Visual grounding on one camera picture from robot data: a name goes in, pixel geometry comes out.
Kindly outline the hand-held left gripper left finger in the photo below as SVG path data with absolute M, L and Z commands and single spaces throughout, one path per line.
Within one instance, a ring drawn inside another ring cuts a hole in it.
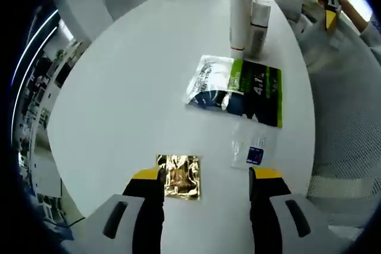
M 112 195 L 85 219 L 82 253 L 160 253 L 165 171 L 137 172 L 124 192 Z

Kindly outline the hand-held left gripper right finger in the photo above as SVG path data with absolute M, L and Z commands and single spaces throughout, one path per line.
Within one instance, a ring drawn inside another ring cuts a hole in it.
M 255 253 L 335 253 L 326 217 L 303 195 L 293 194 L 281 174 L 249 168 L 249 217 Z

